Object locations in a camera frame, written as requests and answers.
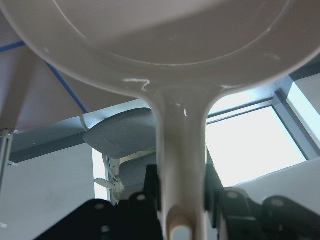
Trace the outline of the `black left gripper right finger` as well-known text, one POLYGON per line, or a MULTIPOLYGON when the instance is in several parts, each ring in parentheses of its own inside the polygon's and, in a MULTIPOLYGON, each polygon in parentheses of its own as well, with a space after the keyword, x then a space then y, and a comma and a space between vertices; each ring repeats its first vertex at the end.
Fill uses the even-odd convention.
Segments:
POLYGON ((211 225, 217 225, 219 193, 223 189, 222 182, 212 164, 205 168, 204 207, 208 212, 211 225))

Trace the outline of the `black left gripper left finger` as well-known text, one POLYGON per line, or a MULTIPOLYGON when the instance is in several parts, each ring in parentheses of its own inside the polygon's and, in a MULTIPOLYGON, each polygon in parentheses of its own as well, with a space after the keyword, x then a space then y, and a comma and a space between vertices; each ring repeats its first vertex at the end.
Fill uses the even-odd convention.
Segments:
POLYGON ((143 191, 153 197, 155 208, 160 211, 160 179, 156 164, 146 166, 143 191))

